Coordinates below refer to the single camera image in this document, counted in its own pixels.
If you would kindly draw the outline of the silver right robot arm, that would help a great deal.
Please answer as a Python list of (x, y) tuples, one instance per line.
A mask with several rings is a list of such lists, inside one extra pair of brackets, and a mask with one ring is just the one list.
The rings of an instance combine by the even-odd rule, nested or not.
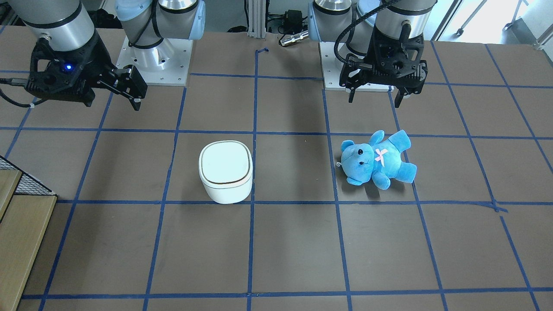
[(147, 72), (177, 68), (171, 40), (197, 41), (205, 31), (203, 0), (117, 0), (117, 18), (127, 37), (131, 62), (116, 66), (80, 0), (10, 0), (10, 6), (36, 36), (27, 79), (2, 78), (37, 98), (29, 104), (1, 97), (20, 108), (48, 100), (91, 106), (94, 89), (126, 97), (136, 111), (146, 97)]

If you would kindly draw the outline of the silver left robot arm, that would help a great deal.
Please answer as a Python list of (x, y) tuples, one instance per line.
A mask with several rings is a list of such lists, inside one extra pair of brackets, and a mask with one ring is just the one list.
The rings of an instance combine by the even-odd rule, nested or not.
[(434, 0), (314, 0), (308, 6), (311, 40), (330, 42), (340, 63), (338, 86), (350, 93), (377, 84), (405, 96), (420, 94), (427, 78), (423, 30)]

